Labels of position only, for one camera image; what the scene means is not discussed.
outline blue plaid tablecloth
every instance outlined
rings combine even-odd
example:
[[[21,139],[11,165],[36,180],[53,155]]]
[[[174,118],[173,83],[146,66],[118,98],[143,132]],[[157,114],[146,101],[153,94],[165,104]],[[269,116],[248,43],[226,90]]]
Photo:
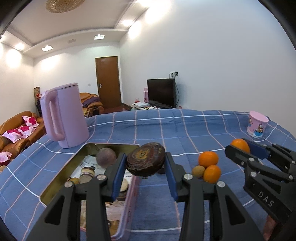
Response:
[[[86,121],[90,132],[87,142],[140,145],[159,142],[187,172],[197,165],[200,153],[215,151],[222,171],[220,180],[226,182],[258,227],[263,228],[265,211],[243,190],[242,168],[224,154],[225,146],[233,139],[252,139],[246,132],[248,113],[218,110],[125,111],[97,115]],[[295,138],[273,121],[269,121],[262,139],[253,140],[261,144],[275,142],[296,150]],[[45,209],[40,202],[41,193],[81,145],[62,149],[57,142],[44,136],[0,174],[0,216],[17,240],[26,239]],[[272,167],[267,160],[262,162]],[[184,203],[175,203],[170,196],[165,175],[155,174],[141,180],[130,240],[178,240],[183,210]],[[208,235],[209,215],[205,202],[205,236]]]

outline pink electric kettle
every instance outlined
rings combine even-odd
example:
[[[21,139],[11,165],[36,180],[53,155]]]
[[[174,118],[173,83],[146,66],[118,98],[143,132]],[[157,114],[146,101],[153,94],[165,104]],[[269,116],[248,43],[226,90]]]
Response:
[[[89,137],[77,83],[44,92],[40,99],[45,129],[62,148],[77,146]]]

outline purple cloth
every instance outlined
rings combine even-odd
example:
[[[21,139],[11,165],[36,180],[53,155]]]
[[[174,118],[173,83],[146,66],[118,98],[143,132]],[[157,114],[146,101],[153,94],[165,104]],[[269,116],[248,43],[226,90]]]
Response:
[[[90,99],[87,99],[85,102],[82,103],[82,107],[86,108],[88,107],[91,103],[101,101],[100,97],[91,97]]]

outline cartoon cup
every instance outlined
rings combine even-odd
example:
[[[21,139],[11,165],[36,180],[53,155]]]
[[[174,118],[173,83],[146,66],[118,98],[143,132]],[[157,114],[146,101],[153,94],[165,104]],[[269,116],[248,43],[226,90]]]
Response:
[[[268,123],[268,118],[258,112],[250,111],[247,132],[250,136],[260,139]]]

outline wooden door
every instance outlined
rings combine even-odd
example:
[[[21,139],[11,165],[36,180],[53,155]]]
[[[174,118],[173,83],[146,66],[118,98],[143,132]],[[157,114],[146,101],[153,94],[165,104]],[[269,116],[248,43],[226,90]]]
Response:
[[[117,56],[96,58],[96,79],[104,108],[121,106]]]

